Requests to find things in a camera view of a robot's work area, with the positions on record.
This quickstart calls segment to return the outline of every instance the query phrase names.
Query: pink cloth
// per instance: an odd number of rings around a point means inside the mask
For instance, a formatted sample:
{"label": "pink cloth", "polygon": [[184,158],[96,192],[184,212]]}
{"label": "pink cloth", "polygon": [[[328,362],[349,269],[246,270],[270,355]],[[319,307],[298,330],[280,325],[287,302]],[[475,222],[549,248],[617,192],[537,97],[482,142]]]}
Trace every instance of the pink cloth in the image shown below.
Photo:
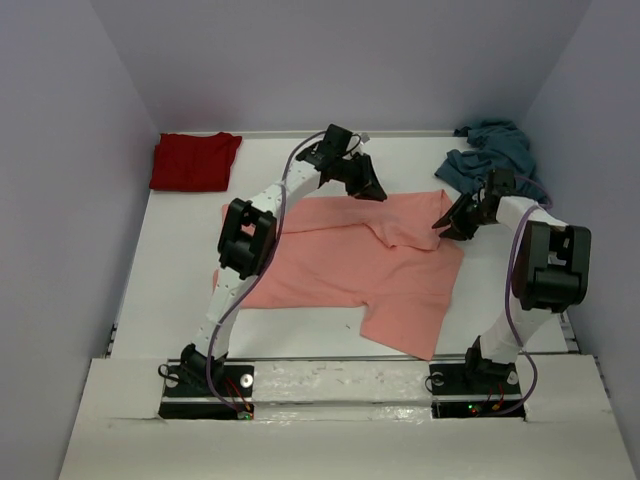
{"label": "pink cloth", "polygon": [[431,225],[451,206],[443,190],[301,200],[265,278],[244,308],[368,307],[360,334],[430,360],[463,252]]}

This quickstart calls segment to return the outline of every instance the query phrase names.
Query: lavender wall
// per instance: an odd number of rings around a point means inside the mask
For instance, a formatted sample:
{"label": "lavender wall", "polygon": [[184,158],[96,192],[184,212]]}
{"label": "lavender wall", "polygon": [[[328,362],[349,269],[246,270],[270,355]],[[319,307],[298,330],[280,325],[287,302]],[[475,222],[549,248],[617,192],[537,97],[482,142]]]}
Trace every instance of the lavender wall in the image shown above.
{"label": "lavender wall", "polygon": [[571,318],[600,357],[636,472],[640,465],[640,3],[594,0],[523,127],[554,213],[593,233],[585,302]]}
{"label": "lavender wall", "polygon": [[589,0],[92,0],[161,130],[519,118]]}
{"label": "lavender wall", "polygon": [[0,477],[55,479],[156,130],[85,0],[0,2]]}

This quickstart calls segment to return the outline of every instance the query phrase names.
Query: red cloth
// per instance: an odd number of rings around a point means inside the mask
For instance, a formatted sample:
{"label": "red cloth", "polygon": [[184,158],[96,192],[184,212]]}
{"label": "red cloth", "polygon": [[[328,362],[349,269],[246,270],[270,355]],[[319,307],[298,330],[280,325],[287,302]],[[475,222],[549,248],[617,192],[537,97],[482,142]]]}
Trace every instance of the red cloth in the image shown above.
{"label": "red cloth", "polygon": [[160,135],[149,188],[178,192],[224,192],[229,187],[231,165],[242,137],[218,133],[194,137]]}

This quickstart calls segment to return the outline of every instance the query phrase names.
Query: purple cable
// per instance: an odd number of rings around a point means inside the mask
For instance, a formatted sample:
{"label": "purple cable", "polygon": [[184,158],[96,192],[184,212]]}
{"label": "purple cable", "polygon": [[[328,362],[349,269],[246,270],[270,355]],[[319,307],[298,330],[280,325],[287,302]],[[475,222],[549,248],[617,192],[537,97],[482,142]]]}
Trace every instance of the purple cable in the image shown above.
{"label": "purple cable", "polygon": [[247,291],[244,292],[242,295],[240,295],[238,299],[235,302],[233,302],[233,304],[229,307],[229,309],[226,312],[224,312],[222,317],[220,317],[220,320],[216,324],[215,328],[213,329],[213,333],[211,334],[211,340],[209,340],[209,349],[207,351],[207,363],[205,368],[205,375],[207,377],[207,386],[209,387],[209,390],[211,391],[214,397],[216,397],[221,403],[223,403],[224,405],[226,405],[227,407],[233,410],[236,410],[235,405],[233,405],[231,402],[225,399],[222,395],[220,395],[220,393],[218,393],[215,385],[213,384],[213,381],[211,380],[211,354],[213,353],[213,346],[216,342],[216,338],[218,337],[218,334],[220,333],[222,324],[227,320],[227,318],[229,318],[229,315],[231,315],[231,312],[233,312],[243,302],[243,300],[247,298],[247,296],[252,292],[252,290],[256,288],[256,285],[258,285],[258,282],[262,280],[262,278],[264,277],[264,274],[267,272],[267,270],[269,269],[269,266],[271,265],[271,262],[273,261],[273,257],[275,256],[276,250],[278,248],[278,244],[280,243],[282,230],[284,228],[284,215],[286,213],[286,207],[287,207],[287,188],[285,187],[287,174],[289,173],[289,167],[291,167],[291,163],[293,162],[293,159],[296,153],[307,142],[309,142],[310,140],[313,140],[314,138],[319,137],[320,135],[323,135],[324,133],[325,133],[324,130],[322,132],[314,133],[309,138],[300,142],[296,146],[296,148],[294,148],[289,154],[289,158],[287,159],[287,164],[285,165],[284,172],[282,173],[282,182],[280,183],[280,188],[282,190],[282,208],[280,209],[280,216],[278,218],[278,231],[276,232],[276,239],[274,241],[273,248],[271,249],[269,258],[267,258],[264,268],[262,269],[262,272],[260,272],[260,275],[258,275],[258,277],[256,278],[255,282],[253,282],[251,286],[247,289]]}
{"label": "purple cable", "polygon": [[527,391],[527,393],[524,395],[524,397],[520,399],[518,403],[516,403],[515,405],[505,410],[501,410],[495,413],[490,413],[489,415],[486,415],[487,417],[499,417],[501,415],[507,415],[517,410],[518,408],[523,406],[527,400],[529,400],[529,397],[531,397],[531,395],[533,394],[533,391],[536,388],[536,385],[538,384],[538,367],[533,361],[533,358],[531,357],[531,355],[529,355],[529,352],[527,352],[524,349],[522,338],[520,338],[520,334],[518,333],[518,330],[516,329],[516,326],[513,323],[513,317],[511,316],[511,304],[509,302],[509,299],[511,297],[511,281],[513,276],[513,267],[515,264],[516,251],[518,249],[518,244],[520,243],[520,235],[522,234],[522,230],[524,230],[524,226],[527,224],[527,220],[529,219],[531,214],[535,212],[538,208],[539,208],[538,205],[532,205],[531,207],[529,207],[529,209],[524,213],[524,215],[520,219],[518,228],[516,228],[516,233],[513,236],[513,243],[511,244],[511,253],[509,253],[509,267],[507,270],[507,281],[506,281],[505,290],[504,290],[504,311],[507,316],[507,322],[509,322],[509,328],[511,328],[511,332],[513,333],[513,338],[515,338],[516,343],[522,349],[522,353],[527,358],[527,360],[529,360],[529,363],[531,364],[531,368],[533,370],[533,380],[531,381],[531,386],[529,387],[529,391]]}
{"label": "purple cable", "polygon": [[544,208],[545,210],[549,210],[550,208],[553,208],[553,200],[551,199],[551,195],[549,195],[547,193],[547,191],[544,189],[544,187],[542,185],[540,185],[538,182],[531,180],[529,177],[523,177],[522,175],[514,175],[516,180],[521,180],[523,182],[529,183],[531,185],[533,185],[534,187],[536,187],[538,190],[540,190],[540,192],[547,197],[547,201],[549,203],[545,203],[545,204],[540,204],[540,206],[542,208]]}

